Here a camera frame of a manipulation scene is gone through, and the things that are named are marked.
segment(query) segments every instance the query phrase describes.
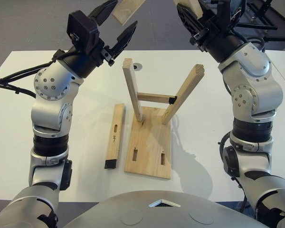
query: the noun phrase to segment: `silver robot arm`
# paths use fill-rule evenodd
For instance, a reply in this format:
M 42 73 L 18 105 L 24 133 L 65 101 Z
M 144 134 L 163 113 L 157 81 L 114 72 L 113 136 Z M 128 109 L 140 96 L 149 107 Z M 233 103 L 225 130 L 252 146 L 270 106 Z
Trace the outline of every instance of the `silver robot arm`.
M 253 44 L 243 45 L 219 65 L 232 94 L 231 146 L 224 148 L 225 172 L 243 188 L 257 220 L 285 228 L 285 179 L 272 176 L 270 132 L 283 100 L 271 63 Z
M 209 52 L 223 74 L 233 104 L 233 130 L 220 145 L 224 170 L 243 188 L 256 219 L 271 228 L 285 228 L 285 179 L 272 176 L 271 130 L 276 109 L 283 100 L 280 85 L 271 74 L 267 55 L 234 30 L 246 1 L 220 0 L 218 13 L 198 1 L 203 16 L 177 5 L 191 44 Z M 230 137 L 231 146 L 224 148 Z
M 74 46 L 58 50 L 53 63 L 34 78 L 36 100 L 31 110 L 34 147 L 31 150 L 29 187 L 22 190 L 0 213 L 0 228 L 55 228 L 59 192 L 71 181 L 68 133 L 73 101 L 80 85 L 96 67 L 114 59 L 131 40 L 137 22 L 117 38 L 113 48 L 99 38 L 100 26 L 111 14 L 117 0 L 109 0 L 87 17 L 80 10 L 69 14 L 67 33 Z

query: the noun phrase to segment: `wood grain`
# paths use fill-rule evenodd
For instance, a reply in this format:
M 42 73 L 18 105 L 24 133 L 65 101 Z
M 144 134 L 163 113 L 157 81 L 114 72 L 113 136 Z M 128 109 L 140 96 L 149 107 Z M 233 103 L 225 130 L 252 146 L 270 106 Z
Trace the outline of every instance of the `wood grain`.
M 133 118 L 125 172 L 171 178 L 171 126 L 162 124 L 164 111 L 142 107 L 143 121 Z
M 123 73 L 127 82 L 131 102 L 133 105 L 135 117 L 137 121 L 141 121 L 143 118 L 141 103 L 137 98 L 137 83 L 135 77 L 135 71 L 133 61 L 131 58 L 125 58 L 123 61 Z
M 145 0 L 123 0 L 115 7 L 113 16 L 124 25 L 144 2 Z
M 106 161 L 117 160 L 124 127 L 124 104 L 116 104 L 113 113 L 112 125 L 109 136 Z
M 203 65 L 195 65 L 188 77 L 181 85 L 179 91 L 176 96 L 177 99 L 174 104 L 171 104 L 166 109 L 165 113 L 162 115 L 162 124 L 167 124 L 180 108 L 180 106 L 184 103 L 187 97 L 190 95 L 192 90 L 197 86 L 200 80 L 204 77 L 205 70 Z
M 186 7 L 189 7 L 192 12 L 200 19 L 203 16 L 203 10 L 199 4 L 199 0 L 173 0 L 175 5 L 182 4 Z
M 150 101 L 150 102 L 158 102 L 158 103 L 169 104 L 170 98 L 174 98 L 175 99 L 175 96 L 160 95 L 160 94 L 137 93 L 137 98 L 140 101 Z

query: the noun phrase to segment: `white table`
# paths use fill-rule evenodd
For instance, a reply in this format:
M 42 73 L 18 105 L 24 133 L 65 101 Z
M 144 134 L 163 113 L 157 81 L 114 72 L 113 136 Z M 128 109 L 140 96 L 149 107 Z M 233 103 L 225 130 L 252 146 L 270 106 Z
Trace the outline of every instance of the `white table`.
M 285 178 L 285 52 L 267 51 L 278 70 L 275 79 L 284 91 L 272 136 L 272 174 Z M 0 77 L 48 62 L 54 51 L 12 52 L 0 67 Z M 133 109 L 125 83 L 125 57 L 143 65 L 136 72 L 138 91 L 174 95 L 196 63 L 206 74 L 172 121 L 171 180 L 124 172 Z M 232 105 L 218 64 L 200 51 L 124 51 L 113 67 L 104 63 L 80 87 L 74 102 L 69 134 L 69 159 L 73 161 L 71 187 L 60 201 L 103 201 L 134 190 L 183 191 L 213 201 L 238 201 L 243 192 L 223 170 L 217 144 L 232 129 Z M 16 85 L 33 90 L 33 76 Z M 10 200 L 28 185 L 30 149 L 33 145 L 30 110 L 34 99 L 0 89 L 0 199 Z M 126 104 L 125 129 L 117 169 L 105 170 L 105 154 L 114 105 Z M 166 107 L 165 104 L 143 103 Z

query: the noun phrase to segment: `gray floor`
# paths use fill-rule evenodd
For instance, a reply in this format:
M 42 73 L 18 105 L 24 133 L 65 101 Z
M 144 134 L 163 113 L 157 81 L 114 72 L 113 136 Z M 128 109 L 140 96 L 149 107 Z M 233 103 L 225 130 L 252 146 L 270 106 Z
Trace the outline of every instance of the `gray floor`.
M 88 14 L 105 0 L 0 0 L 0 65 L 11 51 L 68 49 L 71 42 L 66 34 L 68 14 L 82 10 Z M 268 17 L 279 27 L 269 35 L 285 36 L 285 25 L 272 12 Z M 241 19 L 249 22 L 252 12 Z M 189 32 L 178 18 L 172 0 L 147 0 L 125 25 L 138 20 L 138 28 L 127 50 L 187 50 L 196 49 L 189 43 Z M 100 28 L 101 38 L 112 46 L 121 27 L 110 17 Z M 263 30 L 239 28 L 246 36 L 265 36 Z M 282 50 L 285 43 L 266 44 L 267 49 Z M 8 204 L 0 200 L 0 211 Z M 59 227 L 94 206 L 95 203 L 61 203 Z

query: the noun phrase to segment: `cable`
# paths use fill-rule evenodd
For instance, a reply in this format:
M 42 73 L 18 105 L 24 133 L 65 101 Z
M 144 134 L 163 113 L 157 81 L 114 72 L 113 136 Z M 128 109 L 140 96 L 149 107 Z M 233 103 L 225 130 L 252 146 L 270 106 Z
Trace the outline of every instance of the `cable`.
M 219 154 L 220 154 L 220 158 L 223 160 L 223 150 L 224 150 L 224 146 L 225 146 L 225 142 L 227 141 L 227 139 L 230 137 L 230 132 L 228 132 L 227 134 L 224 135 L 224 137 L 221 139 L 220 142 L 218 142 L 219 144 Z
M 36 94 L 33 93 L 32 91 L 27 90 L 27 89 L 23 89 L 23 88 L 19 88 L 19 87 L 16 87 L 14 85 L 10 85 L 9 83 L 17 81 L 17 80 L 25 78 L 25 77 L 28 77 L 30 75 L 36 74 L 39 70 L 41 70 L 41 69 L 43 69 L 45 67 L 48 67 L 52 63 L 56 62 L 56 60 L 63 59 L 65 57 L 67 57 L 67 56 L 78 55 L 78 54 L 81 54 L 81 53 L 82 52 L 79 52 L 78 50 L 71 51 L 71 52 L 66 52 L 66 53 L 63 53 L 63 54 L 59 55 L 58 57 L 54 56 L 52 58 L 52 61 L 50 61 L 48 63 L 44 63 L 44 64 L 41 64 L 41 65 L 38 65 L 38 66 L 34 66 L 34 67 L 31 67 L 31 68 L 28 68 L 28 69 L 25 69 L 25 70 L 21 70 L 21 71 L 18 71 L 16 73 L 13 73 L 13 74 L 11 74 L 9 76 L 6 76 L 4 78 L 0 78 L 0 88 L 15 91 L 16 94 L 23 93 L 23 94 L 27 94 L 27 95 L 29 95 L 29 96 L 31 96 L 33 98 L 36 98 Z
M 236 35 L 237 37 L 239 37 L 242 41 L 244 41 L 244 43 L 248 43 L 248 40 L 239 32 L 235 31 L 234 28 L 231 29 L 231 32 L 233 32 L 234 35 Z
M 252 36 L 252 37 L 248 37 L 247 40 L 251 43 L 259 44 L 260 45 L 259 50 L 261 50 L 262 52 L 265 52 L 265 41 L 263 38 Z
M 223 79 L 223 82 L 224 82 L 224 85 L 225 85 L 225 88 L 226 88 L 227 92 L 231 95 L 231 91 L 230 91 L 230 89 L 229 89 L 229 87 L 228 87 L 228 85 L 227 85 L 227 83 L 225 82 L 224 79 Z
M 246 203 L 247 203 L 247 197 L 246 197 L 246 195 L 244 194 L 244 200 L 243 200 L 243 203 L 242 203 L 242 206 L 241 206 L 239 212 L 241 212 L 241 213 L 244 212 L 244 209 L 246 208 Z

